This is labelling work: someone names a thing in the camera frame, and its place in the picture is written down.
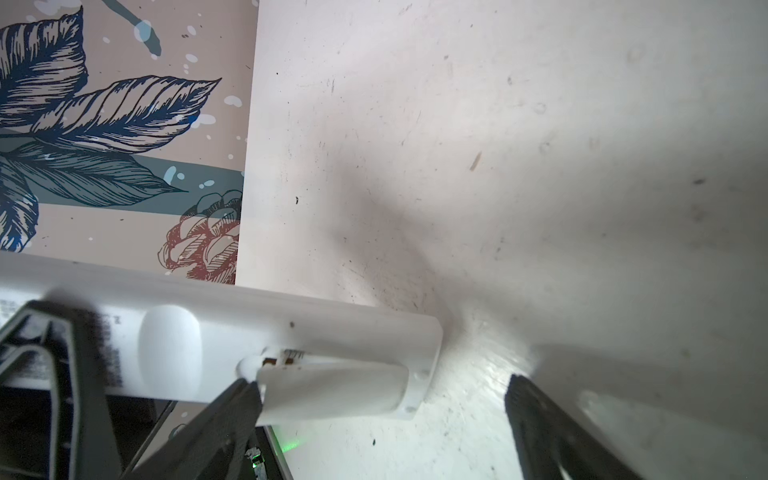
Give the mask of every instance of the green light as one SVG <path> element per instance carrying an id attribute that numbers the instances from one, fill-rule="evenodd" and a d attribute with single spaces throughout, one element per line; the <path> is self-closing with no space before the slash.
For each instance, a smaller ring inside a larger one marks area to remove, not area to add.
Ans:
<path id="1" fill-rule="evenodd" d="M 296 440 L 296 441 L 288 443 L 286 445 L 281 445 L 280 449 L 283 450 L 283 453 L 290 452 L 291 450 L 293 450 L 294 448 L 296 448 L 299 445 L 301 445 L 301 442 Z"/>

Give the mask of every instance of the pine cone illustration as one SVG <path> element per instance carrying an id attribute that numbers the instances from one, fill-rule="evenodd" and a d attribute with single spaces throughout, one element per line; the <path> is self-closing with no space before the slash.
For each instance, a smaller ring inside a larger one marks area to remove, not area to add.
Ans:
<path id="1" fill-rule="evenodd" d="M 234 285 L 242 202 L 239 190 L 200 198 L 168 231 L 157 259 L 187 278 Z"/>

